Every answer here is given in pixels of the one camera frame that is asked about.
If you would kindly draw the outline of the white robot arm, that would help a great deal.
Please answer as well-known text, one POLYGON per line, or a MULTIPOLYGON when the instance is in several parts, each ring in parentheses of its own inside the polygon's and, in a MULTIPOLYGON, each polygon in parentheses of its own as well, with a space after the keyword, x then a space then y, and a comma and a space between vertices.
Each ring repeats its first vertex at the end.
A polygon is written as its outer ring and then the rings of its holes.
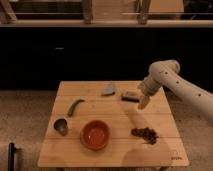
POLYGON ((144 109, 150 97, 165 86, 184 102, 194 106, 213 124, 213 94, 183 79, 179 72, 180 64, 176 60, 152 63, 149 66, 149 75, 138 86, 141 90, 138 108, 144 109))

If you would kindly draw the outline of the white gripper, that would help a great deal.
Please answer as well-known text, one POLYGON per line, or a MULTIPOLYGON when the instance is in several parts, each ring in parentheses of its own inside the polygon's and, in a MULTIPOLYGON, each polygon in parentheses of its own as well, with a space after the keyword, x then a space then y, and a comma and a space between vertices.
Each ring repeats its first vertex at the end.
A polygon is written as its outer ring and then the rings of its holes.
POLYGON ((159 82, 157 82, 154 78, 145 77, 142 80, 142 82, 138 85, 138 88, 144 94, 141 95, 139 98, 138 108, 144 109, 150 102, 149 96, 154 96, 161 87, 162 85, 159 82))

